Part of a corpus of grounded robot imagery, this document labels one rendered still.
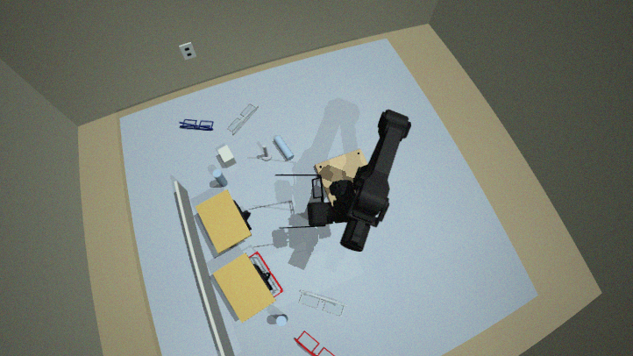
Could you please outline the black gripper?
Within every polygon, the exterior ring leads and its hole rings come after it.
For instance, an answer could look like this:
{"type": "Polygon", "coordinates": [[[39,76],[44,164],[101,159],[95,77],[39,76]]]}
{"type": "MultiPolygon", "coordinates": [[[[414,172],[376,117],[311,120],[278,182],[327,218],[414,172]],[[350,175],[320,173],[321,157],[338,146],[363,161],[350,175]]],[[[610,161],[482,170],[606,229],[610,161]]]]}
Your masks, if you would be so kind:
{"type": "Polygon", "coordinates": [[[348,220],[351,219],[347,216],[351,201],[353,200],[346,200],[342,204],[333,205],[333,207],[331,207],[331,203],[308,203],[309,226],[333,224],[333,222],[348,223],[348,220]]]}

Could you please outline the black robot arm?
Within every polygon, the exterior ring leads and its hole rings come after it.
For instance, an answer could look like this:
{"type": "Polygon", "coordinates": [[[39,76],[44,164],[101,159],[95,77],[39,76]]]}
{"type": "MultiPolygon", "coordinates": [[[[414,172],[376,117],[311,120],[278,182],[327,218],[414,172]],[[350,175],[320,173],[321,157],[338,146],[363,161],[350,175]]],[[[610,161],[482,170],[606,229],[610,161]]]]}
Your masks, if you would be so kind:
{"type": "Polygon", "coordinates": [[[351,219],[339,242],[342,247],[362,252],[370,225],[377,227],[384,218],[389,206],[388,177],[399,143],[409,135],[411,122],[408,120],[409,117],[401,113],[389,109],[383,111],[378,123],[380,138],[369,163],[358,168],[353,184],[349,180],[339,180],[330,185],[331,195],[337,199],[333,205],[353,200],[347,214],[351,219]]]}

